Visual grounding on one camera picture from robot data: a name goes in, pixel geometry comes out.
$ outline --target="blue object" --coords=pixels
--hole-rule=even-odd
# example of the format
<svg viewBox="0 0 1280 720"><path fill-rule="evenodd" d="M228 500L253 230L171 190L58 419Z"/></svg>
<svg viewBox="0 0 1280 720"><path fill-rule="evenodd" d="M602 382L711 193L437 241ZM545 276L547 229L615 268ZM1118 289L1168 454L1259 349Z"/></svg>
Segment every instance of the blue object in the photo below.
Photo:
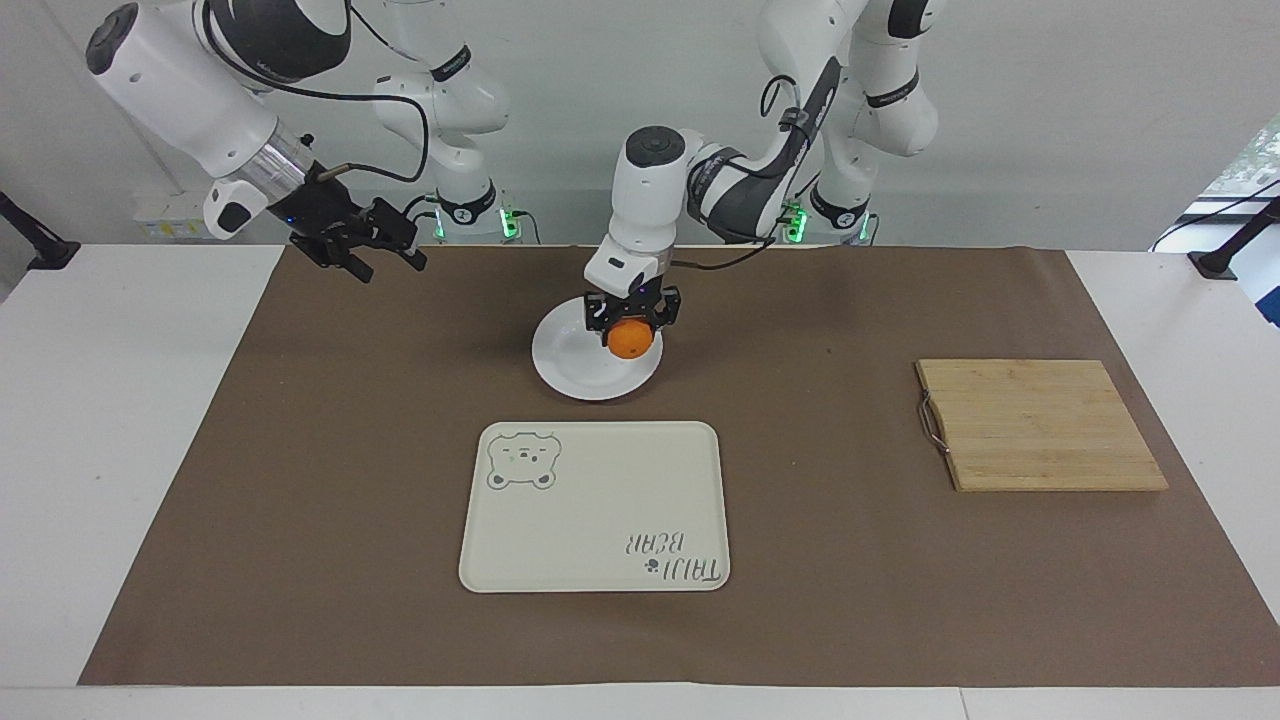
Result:
<svg viewBox="0 0 1280 720"><path fill-rule="evenodd" d="M1276 287L1258 301L1258 310L1262 310L1262 315L1280 327L1280 287Z"/></svg>

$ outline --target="metal handle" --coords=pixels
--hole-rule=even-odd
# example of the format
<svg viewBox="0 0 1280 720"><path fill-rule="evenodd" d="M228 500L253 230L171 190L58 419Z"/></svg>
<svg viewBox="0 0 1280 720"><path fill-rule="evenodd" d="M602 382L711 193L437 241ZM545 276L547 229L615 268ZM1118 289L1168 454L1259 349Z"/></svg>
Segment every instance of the metal handle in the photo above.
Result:
<svg viewBox="0 0 1280 720"><path fill-rule="evenodd" d="M943 441L937 430L937 421L933 419L933 411L929 407L929 388L924 388L924 396L920 398L920 424L924 427L924 434L929 436L933 445L938 448L942 455L951 455L951 448L947 447L946 441Z"/></svg>

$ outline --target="orange fruit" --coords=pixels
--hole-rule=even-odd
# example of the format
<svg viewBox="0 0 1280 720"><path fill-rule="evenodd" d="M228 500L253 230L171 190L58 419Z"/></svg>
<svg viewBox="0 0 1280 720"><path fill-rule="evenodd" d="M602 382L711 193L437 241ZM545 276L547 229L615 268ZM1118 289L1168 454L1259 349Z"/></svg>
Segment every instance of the orange fruit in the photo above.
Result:
<svg viewBox="0 0 1280 720"><path fill-rule="evenodd" d="M635 360L653 345L653 328L637 318L623 318L609 328L609 352L623 360Z"/></svg>

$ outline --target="white plate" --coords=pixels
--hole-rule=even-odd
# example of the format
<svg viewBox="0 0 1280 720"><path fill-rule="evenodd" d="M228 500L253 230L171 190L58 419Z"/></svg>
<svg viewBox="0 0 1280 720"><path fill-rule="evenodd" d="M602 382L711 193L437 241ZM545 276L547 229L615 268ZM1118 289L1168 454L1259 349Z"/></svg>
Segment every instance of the white plate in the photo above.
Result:
<svg viewBox="0 0 1280 720"><path fill-rule="evenodd" d="M566 300L538 323L534 368L556 392L576 400L613 400L648 380L662 360L662 333L635 360L623 360L586 329L582 299Z"/></svg>
<svg viewBox="0 0 1280 720"><path fill-rule="evenodd" d="M713 591L728 579L704 423L497 423L480 436L458 579L477 593Z"/></svg>

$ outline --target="white tray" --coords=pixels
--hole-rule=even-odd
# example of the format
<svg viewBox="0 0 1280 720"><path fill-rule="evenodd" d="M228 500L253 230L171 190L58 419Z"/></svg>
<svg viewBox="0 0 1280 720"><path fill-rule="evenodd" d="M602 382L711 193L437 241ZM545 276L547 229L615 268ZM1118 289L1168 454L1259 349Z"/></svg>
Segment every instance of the white tray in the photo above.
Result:
<svg viewBox="0 0 1280 720"><path fill-rule="evenodd" d="M497 423L480 434L458 578L480 593L713 591L728 579L705 423Z"/></svg>

